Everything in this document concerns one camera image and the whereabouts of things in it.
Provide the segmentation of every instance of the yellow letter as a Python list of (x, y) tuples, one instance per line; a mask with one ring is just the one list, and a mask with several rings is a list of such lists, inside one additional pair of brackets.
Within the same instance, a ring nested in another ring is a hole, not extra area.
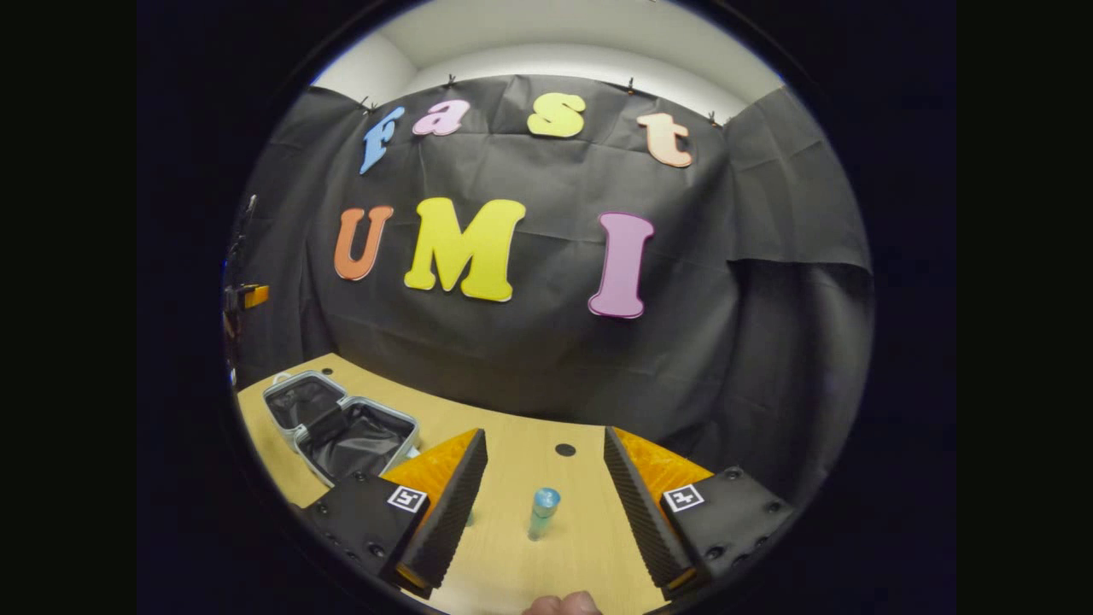
[(418, 205), (421, 229), (413, 264), (403, 281), (410, 287), (430, 289), (436, 283), (432, 263), (444, 289), (456, 286), (456, 280), (471, 260), (471, 272), (459, 287), (463, 294), (489, 300), (508, 300), (513, 286), (508, 283), (508, 248), (516, 223), (524, 218), (526, 208), (515, 200), (495, 199), (482, 205), (478, 215), (459, 232), (456, 208), (451, 199), (427, 198)]
[(585, 118), (577, 113), (585, 110), (585, 100), (575, 94), (543, 94), (531, 107), (536, 113), (528, 116), (528, 130), (533, 134), (573, 137), (585, 127)]

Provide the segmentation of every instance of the black border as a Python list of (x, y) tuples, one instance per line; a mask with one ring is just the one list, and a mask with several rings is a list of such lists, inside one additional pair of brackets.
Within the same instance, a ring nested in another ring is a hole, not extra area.
[[(769, 61), (824, 126), (862, 206), (878, 296), (870, 380), (839, 465), (747, 591), (702, 611), (953, 612), (954, 7), (684, 3)], [(409, 600), (293, 546), (273, 512), (287, 508), (237, 448), (219, 317), (228, 230), (267, 134), (317, 68), (407, 8), (138, 4), (142, 612), (356, 613), (363, 601), (388, 613)]]

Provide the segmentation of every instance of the foam letter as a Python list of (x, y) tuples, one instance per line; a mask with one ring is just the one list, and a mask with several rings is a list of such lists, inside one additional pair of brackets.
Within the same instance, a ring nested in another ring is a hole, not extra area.
[(414, 134), (451, 134), (459, 130), (459, 120), (471, 108), (467, 100), (444, 100), (433, 105), (428, 115), (413, 125)]
[(677, 135), (687, 135), (685, 126), (675, 123), (672, 116), (667, 113), (643, 115), (637, 118), (637, 123), (648, 128), (646, 142), (649, 144), (649, 153), (653, 154), (653, 157), (669, 166), (683, 167), (691, 164), (691, 154), (681, 152), (675, 146)]
[(608, 248), (600, 291), (588, 299), (588, 309), (600, 317), (636, 319), (645, 312), (637, 297), (637, 276), (653, 224), (632, 213), (608, 211), (600, 214), (600, 225), (608, 232)]
[(585, 127), (585, 100), (574, 94), (551, 92), (536, 98), (531, 107), (536, 113), (528, 116), (528, 130), (533, 134), (549, 137), (573, 137)]
[(403, 281), (410, 287), (430, 289), (436, 283), (432, 262), (444, 289), (451, 289), (459, 274), (471, 261), (471, 271), (460, 287), (467, 296), (489, 300), (508, 300), (508, 248), (516, 223), (524, 218), (526, 208), (515, 200), (495, 199), (482, 205), (474, 220), (462, 233), (450, 199), (427, 198), (418, 205), (421, 229), (413, 264)]
[(395, 135), (395, 120), (402, 117), (402, 114), (406, 111), (406, 107), (392, 110), (387, 114), (387, 117), (380, 119), (379, 123), (373, 126), (364, 133), (364, 162), (361, 164), (361, 175), (364, 175), (365, 170), (379, 162), (379, 158), (384, 157), (384, 154), (387, 152), (384, 143), (390, 141), (391, 137)]
[(374, 206), (368, 212), (368, 238), (364, 243), (364, 255), (359, 260), (353, 260), (350, 256), (350, 248), (353, 246), (353, 235), (356, 234), (356, 223), (364, 217), (364, 210), (360, 208), (346, 209), (342, 212), (342, 225), (338, 230), (338, 244), (334, 246), (334, 270), (346, 280), (360, 280), (372, 271), (372, 265), (376, 263), (376, 252), (379, 250), (379, 237), (384, 234), (384, 222), (395, 213), (395, 209), (387, 206)]

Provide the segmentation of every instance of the orange letter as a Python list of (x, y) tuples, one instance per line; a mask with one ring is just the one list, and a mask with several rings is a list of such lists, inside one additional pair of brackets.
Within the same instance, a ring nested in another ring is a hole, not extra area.
[(379, 251), (379, 236), (384, 234), (384, 222), (392, 213), (395, 209), (386, 204), (372, 208), (368, 212), (372, 224), (368, 227), (368, 238), (364, 243), (364, 255), (360, 260), (353, 260), (349, 250), (353, 245), (353, 235), (356, 234), (356, 223), (364, 217), (364, 210), (355, 208), (342, 212), (338, 245), (334, 246), (334, 270), (340, 276), (346, 280), (360, 280), (372, 271), (372, 265), (376, 263), (376, 252)]
[(685, 126), (675, 123), (672, 116), (667, 113), (643, 115), (637, 118), (637, 123), (648, 128), (646, 141), (649, 143), (649, 153), (653, 157), (668, 166), (683, 167), (691, 164), (691, 154), (675, 147), (675, 137), (687, 135)]

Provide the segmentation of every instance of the white wall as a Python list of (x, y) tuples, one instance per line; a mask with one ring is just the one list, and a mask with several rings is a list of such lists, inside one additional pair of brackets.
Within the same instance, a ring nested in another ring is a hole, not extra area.
[(354, 100), (384, 104), (402, 95), (418, 67), (381, 34), (373, 34), (350, 47), (324, 70), (313, 85), (345, 94)]
[(445, 60), (418, 72), (401, 95), (457, 80), (495, 74), (559, 74), (625, 85), (679, 103), (718, 120), (740, 113), (743, 100), (683, 69), (628, 51), (590, 45), (519, 45), (486, 49)]

